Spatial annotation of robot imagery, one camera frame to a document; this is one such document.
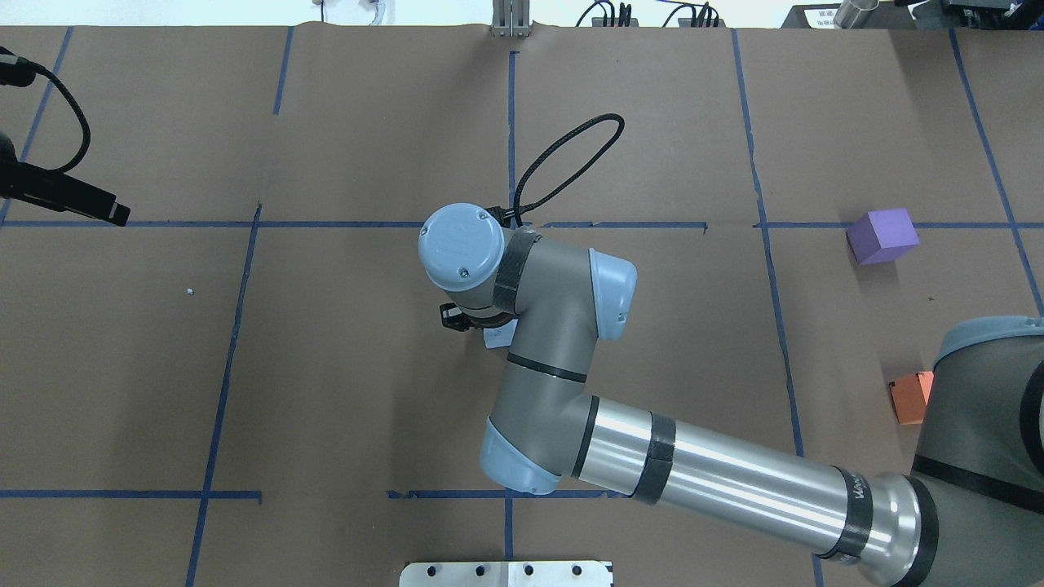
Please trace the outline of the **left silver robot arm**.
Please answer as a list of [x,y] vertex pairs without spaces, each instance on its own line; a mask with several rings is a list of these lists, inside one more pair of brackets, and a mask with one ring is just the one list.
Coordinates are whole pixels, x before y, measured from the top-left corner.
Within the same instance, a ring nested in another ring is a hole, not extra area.
[[125,227],[130,217],[130,208],[118,203],[115,194],[104,189],[63,172],[19,162],[11,138],[5,134],[1,134],[1,196],[117,227]]

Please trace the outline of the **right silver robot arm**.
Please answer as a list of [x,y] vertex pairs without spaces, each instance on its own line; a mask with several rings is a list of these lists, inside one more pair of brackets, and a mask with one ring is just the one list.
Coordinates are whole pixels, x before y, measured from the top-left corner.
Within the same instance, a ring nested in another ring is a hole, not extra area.
[[546,495],[575,477],[764,532],[880,586],[1041,582],[1041,316],[950,330],[909,473],[869,477],[586,393],[596,343],[626,327],[627,260],[470,203],[432,213],[418,255],[465,324],[518,320],[480,451],[489,479]]

